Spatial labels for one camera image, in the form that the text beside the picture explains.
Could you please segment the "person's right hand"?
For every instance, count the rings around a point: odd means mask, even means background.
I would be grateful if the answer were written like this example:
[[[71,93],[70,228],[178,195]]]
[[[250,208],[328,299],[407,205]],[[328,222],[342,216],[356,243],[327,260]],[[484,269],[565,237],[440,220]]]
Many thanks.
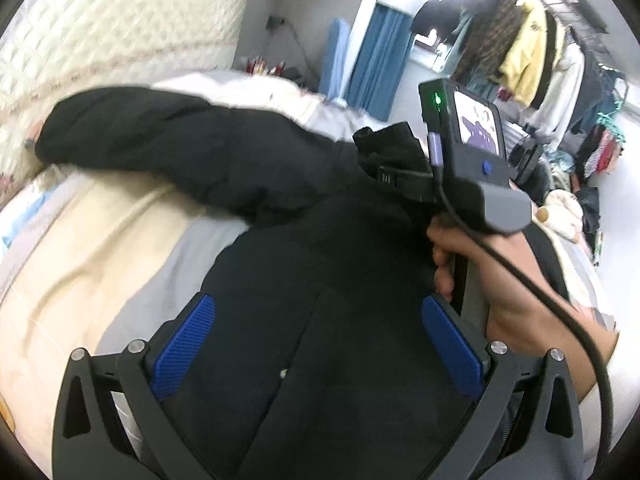
[[[434,257],[439,272],[444,270],[449,254],[468,258],[480,270],[482,292],[489,304],[487,331],[490,338],[500,339],[516,351],[530,356],[541,356],[552,348],[559,348],[570,364],[587,359],[586,352],[568,328],[465,232],[456,226],[447,226],[445,218],[438,217],[432,221],[426,234],[435,245]],[[569,313],[586,330],[603,359],[608,360],[612,356],[617,342],[616,333],[577,313],[553,290],[522,233],[508,237],[489,235],[484,241]]]

